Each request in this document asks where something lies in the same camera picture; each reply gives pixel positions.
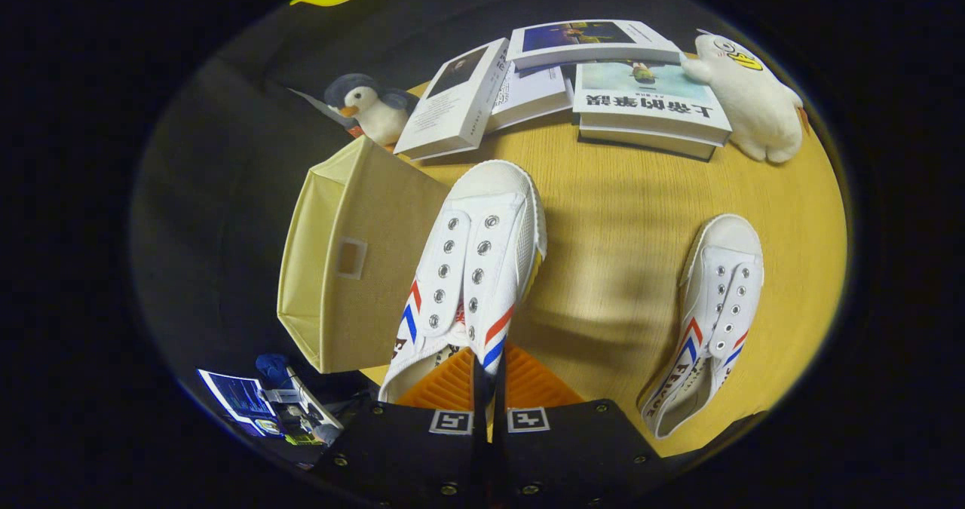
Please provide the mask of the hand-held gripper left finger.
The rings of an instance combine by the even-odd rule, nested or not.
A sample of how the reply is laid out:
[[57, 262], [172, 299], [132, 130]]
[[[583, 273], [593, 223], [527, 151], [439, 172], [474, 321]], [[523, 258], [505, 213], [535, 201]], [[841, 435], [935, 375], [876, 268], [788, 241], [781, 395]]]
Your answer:
[[462, 409], [374, 402], [314, 465], [318, 485], [355, 508], [486, 508], [486, 405], [473, 395], [485, 375], [462, 348], [425, 378], [455, 376]]

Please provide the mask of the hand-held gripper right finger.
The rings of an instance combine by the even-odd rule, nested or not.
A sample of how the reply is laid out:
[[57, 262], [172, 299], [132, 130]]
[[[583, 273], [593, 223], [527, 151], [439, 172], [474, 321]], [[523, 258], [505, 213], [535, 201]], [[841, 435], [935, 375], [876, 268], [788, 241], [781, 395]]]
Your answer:
[[507, 344], [496, 381], [494, 484], [501, 508], [636, 508], [665, 461], [612, 400], [586, 400]]

